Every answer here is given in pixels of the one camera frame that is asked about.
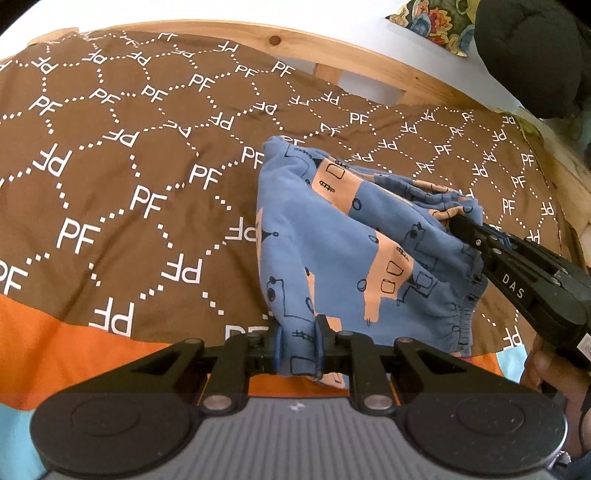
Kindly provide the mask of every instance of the label sticker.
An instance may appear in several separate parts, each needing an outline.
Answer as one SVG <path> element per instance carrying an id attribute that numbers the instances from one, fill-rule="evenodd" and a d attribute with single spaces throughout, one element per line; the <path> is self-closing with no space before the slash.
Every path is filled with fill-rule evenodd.
<path id="1" fill-rule="evenodd" d="M 581 353 L 587 357 L 588 360 L 591 360 L 591 335 L 585 333 L 583 339 L 577 345 L 577 348 L 581 351 Z"/>

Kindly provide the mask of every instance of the black bag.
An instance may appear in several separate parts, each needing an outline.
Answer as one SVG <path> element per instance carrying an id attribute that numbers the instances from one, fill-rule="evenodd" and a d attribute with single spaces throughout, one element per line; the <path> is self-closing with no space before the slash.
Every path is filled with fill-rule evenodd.
<path id="1" fill-rule="evenodd" d="M 538 118 L 577 115 L 591 96 L 591 30 L 556 0 L 480 0 L 476 48 Z"/>

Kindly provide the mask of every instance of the gray plastic housing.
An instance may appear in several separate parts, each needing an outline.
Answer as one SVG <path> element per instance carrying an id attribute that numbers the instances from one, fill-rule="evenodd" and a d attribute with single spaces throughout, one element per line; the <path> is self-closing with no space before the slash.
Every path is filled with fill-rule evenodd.
<path id="1" fill-rule="evenodd" d="M 45 480 L 71 477 L 50 472 Z M 250 398 L 210 417 L 174 459 L 133 480 L 475 480 L 416 452 L 397 425 L 346 398 Z M 511 480 L 553 480 L 539 470 Z"/>

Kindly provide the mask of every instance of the white wall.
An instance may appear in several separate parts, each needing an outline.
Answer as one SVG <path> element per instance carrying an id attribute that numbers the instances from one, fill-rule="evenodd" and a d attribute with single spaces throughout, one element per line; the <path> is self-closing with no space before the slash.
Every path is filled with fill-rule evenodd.
<path id="1" fill-rule="evenodd" d="M 314 71 L 315 65 L 310 61 L 281 56 L 277 56 L 277 59 L 307 73 Z M 381 105 L 396 105 L 404 93 L 387 83 L 378 82 L 352 72 L 343 72 L 340 75 L 339 86 L 345 92 L 359 95 Z"/>
<path id="2" fill-rule="evenodd" d="M 79 27 L 84 32 L 154 20 L 246 21 L 353 43 L 416 67 L 490 108 L 516 110 L 519 102 L 488 75 L 474 45 L 471 55 L 461 58 L 384 18 L 396 13 L 403 3 L 404 0 L 41 0 L 0 37 L 0 59 L 19 52 L 32 38 L 59 28 Z M 376 101 L 397 95 L 377 83 L 362 85 L 352 75 L 344 76 L 340 85 L 352 93 L 373 96 L 371 99 Z"/>

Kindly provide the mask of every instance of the floral pillow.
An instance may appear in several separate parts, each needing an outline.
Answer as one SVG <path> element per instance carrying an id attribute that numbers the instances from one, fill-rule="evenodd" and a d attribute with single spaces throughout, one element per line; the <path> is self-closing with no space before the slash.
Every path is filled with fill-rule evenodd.
<path id="1" fill-rule="evenodd" d="M 386 17 L 446 50 L 466 57 L 480 0 L 411 0 Z"/>

